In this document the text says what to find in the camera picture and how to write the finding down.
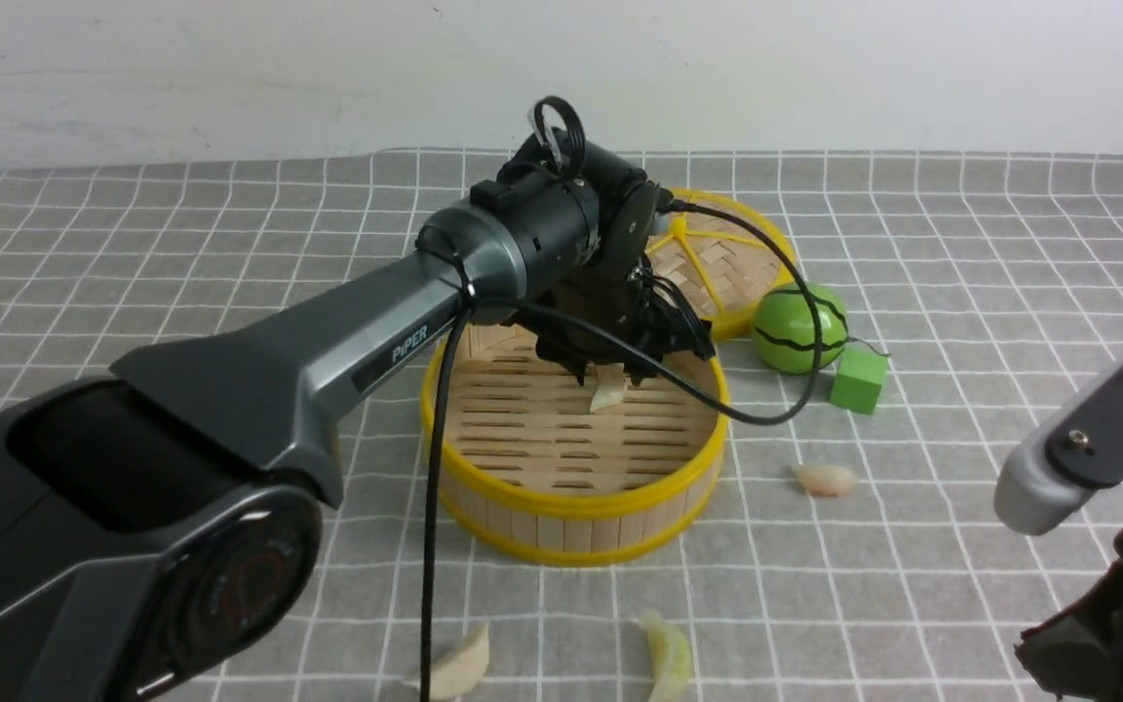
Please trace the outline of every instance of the wooden steamer basket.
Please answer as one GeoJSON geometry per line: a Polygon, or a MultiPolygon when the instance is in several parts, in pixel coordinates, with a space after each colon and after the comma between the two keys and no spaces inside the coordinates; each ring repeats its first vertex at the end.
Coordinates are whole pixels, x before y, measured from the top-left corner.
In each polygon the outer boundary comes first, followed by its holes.
{"type": "MultiPolygon", "coordinates": [[[[725,453],[729,419],[664,379],[624,403],[588,412],[595,377],[536,358],[521,328],[468,328],[449,391],[441,505],[482,541],[547,565],[609,565],[655,550],[704,510],[725,453]]],[[[442,344],[423,382],[424,435],[442,344]]],[[[716,359],[667,364],[730,403],[716,359]]]]}
{"type": "MultiPolygon", "coordinates": [[[[677,199],[736,215],[770,237],[792,263],[796,259],[779,228],[749,206],[713,192],[672,192],[677,199]]],[[[761,298],[777,285],[793,283],[766,245],[734,222],[710,215],[669,215],[667,231],[649,240],[647,253],[654,272],[678,284],[696,314],[713,325],[714,341],[748,335],[761,298]]]]}

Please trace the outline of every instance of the green cube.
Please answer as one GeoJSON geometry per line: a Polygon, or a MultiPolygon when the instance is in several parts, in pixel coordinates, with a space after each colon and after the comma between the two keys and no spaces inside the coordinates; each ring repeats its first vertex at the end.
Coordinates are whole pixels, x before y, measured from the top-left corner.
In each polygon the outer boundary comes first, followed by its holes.
{"type": "Polygon", "coordinates": [[[873,414],[878,395],[883,393],[891,361],[864,348],[847,347],[839,356],[839,371],[830,390],[830,404],[873,414]]]}

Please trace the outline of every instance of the grid tablecloth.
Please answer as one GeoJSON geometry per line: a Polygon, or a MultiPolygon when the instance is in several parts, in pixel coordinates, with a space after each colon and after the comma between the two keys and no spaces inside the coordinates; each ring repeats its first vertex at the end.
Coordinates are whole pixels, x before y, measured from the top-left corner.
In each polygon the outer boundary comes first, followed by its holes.
{"type": "MultiPolygon", "coordinates": [[[[506,155],[0,174],[0,409],[391,262],[506,155]]],[[[774,219],[893,373],[874,417],[820,395],[788,426],[732,427],[703,519],[636,563],[521,565],[441,523],[438,645],[491,620],[490,678],[468,700],[646,699],[643,610],[691,636],[699,701],[1049,699],[1012,645],[1105,569],[1123,485],[1035,539],[999,526],[990,496],[1034,419],[1123,354],[1123,156],[629,156],[774,219]],[[797,462],[866,481],[811,501],[797,462]]],[[[721,359],[745,409],[800,390],[748,341],[721,359]]],[[[423,361],[340,425],[347,501],[292,614],[168,702],[410,701],[396,681],[418,657],[423,361]]]]}

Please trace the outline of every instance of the green ball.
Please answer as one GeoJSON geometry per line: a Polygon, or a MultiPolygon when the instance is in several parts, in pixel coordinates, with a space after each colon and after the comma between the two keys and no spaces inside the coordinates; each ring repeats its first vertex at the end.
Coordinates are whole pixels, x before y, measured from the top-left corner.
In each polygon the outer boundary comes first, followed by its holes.
{"type": "MultiPolygon", "coordinates": [[[[821,317],[824,350],[821,365],[838,358],[847,343],[847,307],[842,299],[822,284],[809,284],[821,317]]],[[[802,374],[812,370],[814,328],[809,302],[797,284],[784,284],[768,292],[752,317],[752,343],[765,364],[779,373],[802,374]]]]}

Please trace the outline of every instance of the gray robot arm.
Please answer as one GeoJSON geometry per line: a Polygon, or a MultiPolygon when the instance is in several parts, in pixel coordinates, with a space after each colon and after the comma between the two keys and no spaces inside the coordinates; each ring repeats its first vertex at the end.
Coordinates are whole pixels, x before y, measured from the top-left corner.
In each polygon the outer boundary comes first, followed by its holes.
{"type": "MultiPolygon", "coordinates": [[[[1097,491],[1123,483],[1123,359],[1012,450],[994,511],[1007,528],[1041,536],[1097,491]]],[[[1077,602],[1022,635],[1016,657],[1043,690],[1123,702],[1123,530],[1117,563],[1077,602]]]]}
{"type": "MultiPolygon", "coordinates": [[[[0,412],[0,701],[141,702],[262,639],[314,567],[320,503],[343,502],[338,419],[459,312],[531,329],[482,301],[535,301],[652,357],[682,349],[655,331],[674,308],[629,275],[665,191],[544,102],[567,126],[551,154],[528,139],[400,262],[0,412]]],[[[554,358],[610,355],[537,329],[554,358]]]]}

